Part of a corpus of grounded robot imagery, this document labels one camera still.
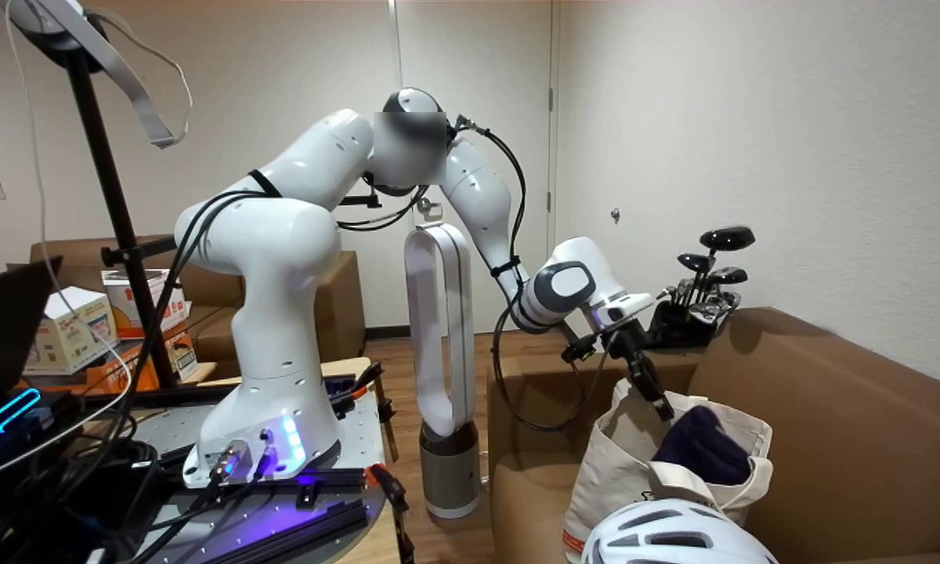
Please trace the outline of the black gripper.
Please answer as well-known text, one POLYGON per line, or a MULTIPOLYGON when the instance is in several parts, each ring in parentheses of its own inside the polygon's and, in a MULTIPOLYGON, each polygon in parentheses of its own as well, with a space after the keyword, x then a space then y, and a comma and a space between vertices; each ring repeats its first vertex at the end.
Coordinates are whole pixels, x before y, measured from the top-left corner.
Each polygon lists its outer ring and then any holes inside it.
POLYGON ((603 351, 625 363, 628 385, 653 408, 653 412, 669 422, 674 408, 661 391, 659 372, 644 356, 644 331, 635 320, 612 321, 597 331, 603 351))

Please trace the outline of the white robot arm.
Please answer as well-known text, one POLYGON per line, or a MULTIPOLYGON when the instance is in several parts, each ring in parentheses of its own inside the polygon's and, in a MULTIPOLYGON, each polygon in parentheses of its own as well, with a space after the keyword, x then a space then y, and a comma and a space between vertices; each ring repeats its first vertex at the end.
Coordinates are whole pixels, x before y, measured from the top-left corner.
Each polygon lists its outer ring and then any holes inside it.
POLYGON ((535 268, 520 262, 525 179, 496 169, 504 152, 489 127, 452 119, 420 88, 402 88, 374 117, 321 117, 274 160, 179 214, 179 257, 245 282, 232 315, 241 383, 191 442, 181 466, 191 490, 294 479, 339 458, 340 427, 316 353, 316 274, 340 243, 335 206, 354 185, 394 196, 436 185, 516 330, 546 331, 580 312, 625 363, 635 391, 661 415, 674 412, 641 351, 639 297, 615 278, 592 239, 560 242, 535 268))

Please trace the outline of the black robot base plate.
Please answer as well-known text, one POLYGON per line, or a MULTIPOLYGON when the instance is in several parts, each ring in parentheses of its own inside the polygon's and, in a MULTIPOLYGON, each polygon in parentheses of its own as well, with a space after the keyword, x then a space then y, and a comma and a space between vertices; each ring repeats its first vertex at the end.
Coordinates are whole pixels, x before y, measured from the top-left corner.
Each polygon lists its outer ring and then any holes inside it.
POLYGON ((136 564, 335 564, 385 507, 359 469, 226 490, 203 507, 191 500, 174 496, 159 507, 136 564))

